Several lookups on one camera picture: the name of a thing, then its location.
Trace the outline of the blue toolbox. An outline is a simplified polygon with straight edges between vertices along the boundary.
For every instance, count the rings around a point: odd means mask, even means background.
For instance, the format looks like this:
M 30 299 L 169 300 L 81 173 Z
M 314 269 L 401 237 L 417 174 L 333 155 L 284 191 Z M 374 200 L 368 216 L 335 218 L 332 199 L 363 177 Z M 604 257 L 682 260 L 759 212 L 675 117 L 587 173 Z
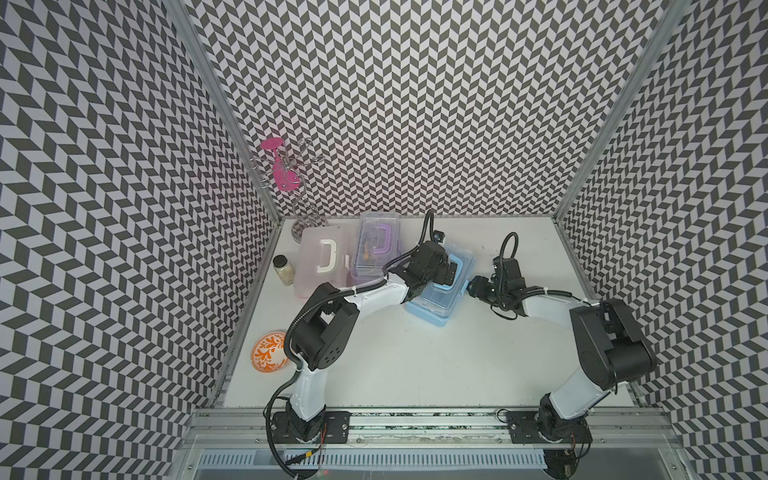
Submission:
M 405 311 L 436 327 L 445 326 L 461 301 L 474 273 L 476 254 L 463 245 L 448 243 L 449 260 L 457 265 L 451 285 L 431 283 L 422 294 L 405 304 Z

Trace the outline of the purple toolbox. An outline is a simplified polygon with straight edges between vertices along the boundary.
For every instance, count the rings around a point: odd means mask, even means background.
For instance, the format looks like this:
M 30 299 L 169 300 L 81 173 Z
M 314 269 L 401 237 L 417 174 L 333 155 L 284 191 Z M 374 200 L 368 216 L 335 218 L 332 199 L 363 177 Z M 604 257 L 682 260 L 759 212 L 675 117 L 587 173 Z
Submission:
M 395 212 L 364 212 L 360 215 L 350 279 L 363 284 L 379 278 L 384 266 L 400 254 L 400 215 Z

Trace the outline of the pink toolbox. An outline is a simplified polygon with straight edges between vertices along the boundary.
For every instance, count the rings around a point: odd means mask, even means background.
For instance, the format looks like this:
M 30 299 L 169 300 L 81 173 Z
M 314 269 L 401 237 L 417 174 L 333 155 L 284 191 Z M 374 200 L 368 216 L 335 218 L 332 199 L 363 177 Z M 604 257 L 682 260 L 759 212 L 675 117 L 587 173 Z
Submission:
M 294 294 L 306 300 L 322 283 L 347 286 L 351 243 L 340 225 L 307 228 L 302 232 L 295 266 Z

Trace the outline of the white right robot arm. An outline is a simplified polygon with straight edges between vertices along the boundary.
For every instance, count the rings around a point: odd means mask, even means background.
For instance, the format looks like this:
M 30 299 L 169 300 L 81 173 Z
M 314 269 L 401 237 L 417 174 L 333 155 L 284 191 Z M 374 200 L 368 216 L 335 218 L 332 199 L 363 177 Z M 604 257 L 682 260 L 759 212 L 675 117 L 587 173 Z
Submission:
M 467 293 L 504 320 L 537 318 L 571 329 L 578 367 L 560 387 L 541 398 L 529 422 L 543 442 L 588 442 L 589 411 L 620 384 L 652 373 L 656 355 L 624 301 L 580 298 L 565 290 L 528 286 L 516 257 L 518 246 L 518 234 L 508 233 L 492 260 L 492 275 L 474 277 Z

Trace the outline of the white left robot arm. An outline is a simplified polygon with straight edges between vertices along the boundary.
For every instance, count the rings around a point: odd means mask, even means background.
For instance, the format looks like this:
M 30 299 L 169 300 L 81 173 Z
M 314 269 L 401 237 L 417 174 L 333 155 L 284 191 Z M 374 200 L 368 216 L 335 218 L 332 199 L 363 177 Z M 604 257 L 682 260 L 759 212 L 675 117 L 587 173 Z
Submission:
M 273 425 L 273 406 L 281 393 L 291 389 L 285 410 L 278 414 L 287 423 L 286 432 L 301 442 L 320 435 L 327 410 L 328 369 L 344 352 L 357 320 L 408 303 L 431 284 L 453 283 L 458 266 L 449 259 L 444 234 L 434 228 L 434 221 L 435 211 L 429 209 L 417 244 L 387 261 L 380 278 L 345 288 L 325 282 L 310 295 L 285 333 L 283 351 L 295 372 L 264 407 L 268 434 L 281 429 Z

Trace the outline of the glass jar black lid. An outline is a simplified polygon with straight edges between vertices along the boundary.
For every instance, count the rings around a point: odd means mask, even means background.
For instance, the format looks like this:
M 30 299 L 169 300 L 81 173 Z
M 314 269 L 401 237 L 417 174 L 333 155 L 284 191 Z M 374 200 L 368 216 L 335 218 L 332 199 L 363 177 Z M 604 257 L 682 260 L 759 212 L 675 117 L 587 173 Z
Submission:
M 275 255 L 272 259 L 272 266 L 279 279 L 285 286 L 291 286 L 294 284 L 295 269 L 285 255 Z

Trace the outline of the pink glass on rack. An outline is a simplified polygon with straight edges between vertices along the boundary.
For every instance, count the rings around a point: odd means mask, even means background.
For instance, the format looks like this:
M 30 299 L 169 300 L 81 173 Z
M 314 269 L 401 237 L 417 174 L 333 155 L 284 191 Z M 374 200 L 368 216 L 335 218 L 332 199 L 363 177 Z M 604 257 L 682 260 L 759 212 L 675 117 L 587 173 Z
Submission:
M 284 140 L 280 137 L 271 137 L 263 140 L 260 146 L 272 154 L 272 177 L 278 190 L 281 192 L 297 190 L 301 183 L 299 175 L 281 156 Z

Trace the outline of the orange patterned plate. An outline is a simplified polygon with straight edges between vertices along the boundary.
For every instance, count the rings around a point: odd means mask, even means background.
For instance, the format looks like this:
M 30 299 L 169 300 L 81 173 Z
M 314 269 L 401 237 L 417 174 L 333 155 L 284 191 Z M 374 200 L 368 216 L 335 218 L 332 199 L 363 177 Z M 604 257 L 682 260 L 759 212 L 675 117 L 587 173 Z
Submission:
M 262 335 L 251 349 L 251 366 L 265 374 L 284 368 L 289 363 L 284 352 L 285 337 L 284 331 L 271 331 Z

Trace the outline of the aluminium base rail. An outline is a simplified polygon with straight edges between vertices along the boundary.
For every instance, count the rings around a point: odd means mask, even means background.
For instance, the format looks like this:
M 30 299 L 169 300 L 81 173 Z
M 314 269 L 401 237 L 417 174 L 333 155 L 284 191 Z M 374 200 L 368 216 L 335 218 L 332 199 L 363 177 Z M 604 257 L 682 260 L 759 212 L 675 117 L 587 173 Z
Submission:
M 192 416 L 172 479 L 692 479 L 659 410 L 603 407 L 549 443 L 528 407 L 352 408 L 318 440 L 269 437 L 258 409 Z

